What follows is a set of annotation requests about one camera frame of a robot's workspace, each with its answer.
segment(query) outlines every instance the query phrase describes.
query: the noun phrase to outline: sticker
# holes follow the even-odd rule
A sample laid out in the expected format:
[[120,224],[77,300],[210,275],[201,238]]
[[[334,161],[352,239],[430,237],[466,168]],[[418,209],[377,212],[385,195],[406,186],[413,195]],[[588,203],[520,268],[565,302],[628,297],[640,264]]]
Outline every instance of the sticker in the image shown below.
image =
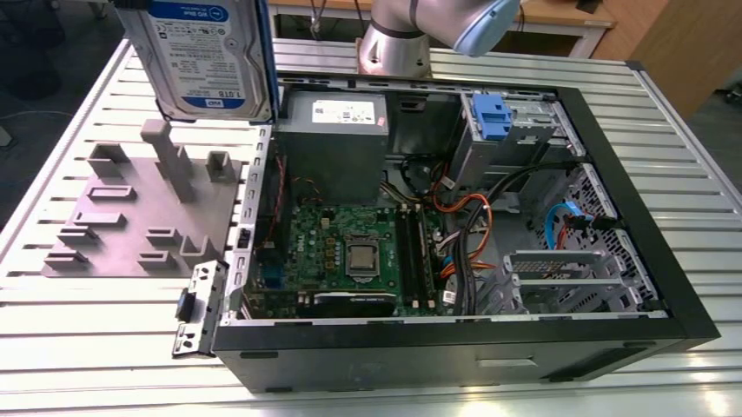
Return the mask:
[[611,27],[611,23],[609,22],[597,22],[596,20],[585,20],[584,21],[584,25],[585,26],[601,26],[604,28],[609,28]]
[[317,100],[312,104],[312,122],[374,124],[373,102]]
[[440,177],[440,183],[445,186],[446,189],[453,189],[454,187],[453,180],[448,178],[445,175]]
[[454,304],[454,292],[453,291],[444,291],[442,292],[442,303],[444,304]]
[[226,50],[229,13],[214,5],[153,2],[149,23],[162,50],[177,95],[202,109],[236,109],[244,104],[237,60]]

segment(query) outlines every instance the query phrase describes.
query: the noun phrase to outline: aluminum table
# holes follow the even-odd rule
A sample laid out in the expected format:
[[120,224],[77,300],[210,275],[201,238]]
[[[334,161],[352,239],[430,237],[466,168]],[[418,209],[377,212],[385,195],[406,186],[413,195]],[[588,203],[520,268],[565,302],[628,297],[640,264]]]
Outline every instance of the aluminum table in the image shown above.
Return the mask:
[[[282,70],[354,71],[352,44],[277,39],[274,49]],[[158,117],[153,91],[124,40],[0,234],[0,410],[254,416],[742,414],[742,199],[653,83],[641,71],[607,61],[501,54],[473,59],[445,50],[433,50],[430,61],[434,78],[581,90],[720,339],[584,383],[362,393],[252,395],[218,360],[172,360],[172,315],[186,279],[39,275],[91,173],[83,158],[94,143],[121,143],[129,156],[153,155],[137,134],[141,122]],[[232,158],[252,160],[260,128],[226,121],[173,127],[172,139],[190,157],[228,150]]]

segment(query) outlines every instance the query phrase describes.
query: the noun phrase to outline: blue hard drive label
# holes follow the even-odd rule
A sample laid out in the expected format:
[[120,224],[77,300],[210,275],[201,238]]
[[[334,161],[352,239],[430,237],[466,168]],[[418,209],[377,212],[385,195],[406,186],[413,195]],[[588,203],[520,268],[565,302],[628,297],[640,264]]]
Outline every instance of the blue hard drive label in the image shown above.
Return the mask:
[[148,14],[177,96],[202,109],[240,108],[245,99],[234,55],[240,45],[229,38],[226,9],[153,2]]
[[200,22],[225,22],[229,19],[229,14],[221,6],[165,2],[152,3],[149,16]]

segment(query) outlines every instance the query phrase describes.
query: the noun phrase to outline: gray robot arm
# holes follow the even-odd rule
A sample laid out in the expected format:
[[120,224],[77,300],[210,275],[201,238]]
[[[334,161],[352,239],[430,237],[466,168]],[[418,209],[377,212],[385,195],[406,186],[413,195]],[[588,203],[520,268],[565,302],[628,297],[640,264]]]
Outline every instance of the gray robot arm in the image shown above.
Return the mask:
[[358,50],[361,72],[424,76],[428,36],[466,56],[489,51],[508,30],[519,0],[374,0]]

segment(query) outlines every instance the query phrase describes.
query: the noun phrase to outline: cpu socket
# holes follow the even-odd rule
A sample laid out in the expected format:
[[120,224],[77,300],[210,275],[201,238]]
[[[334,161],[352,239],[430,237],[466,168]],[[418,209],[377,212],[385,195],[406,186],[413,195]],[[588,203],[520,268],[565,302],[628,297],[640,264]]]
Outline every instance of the cpu socket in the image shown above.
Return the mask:
[[358,278],[380,275],[378,240],[374,236],[346,236],[345,275]]

